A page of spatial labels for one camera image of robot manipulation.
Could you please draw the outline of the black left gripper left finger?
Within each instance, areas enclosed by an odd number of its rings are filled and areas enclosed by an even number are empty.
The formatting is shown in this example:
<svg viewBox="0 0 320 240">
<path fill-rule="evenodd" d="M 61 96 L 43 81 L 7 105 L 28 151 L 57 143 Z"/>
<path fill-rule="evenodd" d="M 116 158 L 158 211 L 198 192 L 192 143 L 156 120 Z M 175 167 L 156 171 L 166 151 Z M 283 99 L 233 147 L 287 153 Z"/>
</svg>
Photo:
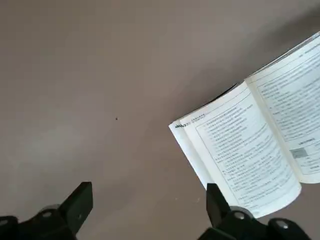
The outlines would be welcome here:
<svg viewBox="0 0 320 240">
<path fill-rule="evenodd" d="M 0 217 L 2 240 L 76 240 L 93 209 L 93 186 L 80 185 L 57 207 L 47 207 L 26 221 L 13 215 Z"/>
</svg>

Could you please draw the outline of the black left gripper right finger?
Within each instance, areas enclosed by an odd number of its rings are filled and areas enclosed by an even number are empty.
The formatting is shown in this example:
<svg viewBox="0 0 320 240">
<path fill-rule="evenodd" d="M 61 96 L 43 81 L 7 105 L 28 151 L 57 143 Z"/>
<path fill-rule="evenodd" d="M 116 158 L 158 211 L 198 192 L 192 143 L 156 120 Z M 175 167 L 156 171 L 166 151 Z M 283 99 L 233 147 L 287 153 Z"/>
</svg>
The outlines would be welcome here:
<svg viewBox="0 0 320 240">
<path fill-rule="evenodd" d="M 309 235 L 294 221 L 272 218 L 259 222 L 245 208 L 230 207 L 218 185 L 206 187 L 206 211 L 211 222 L 200 240 L 309 240 Z"/>
</svg>

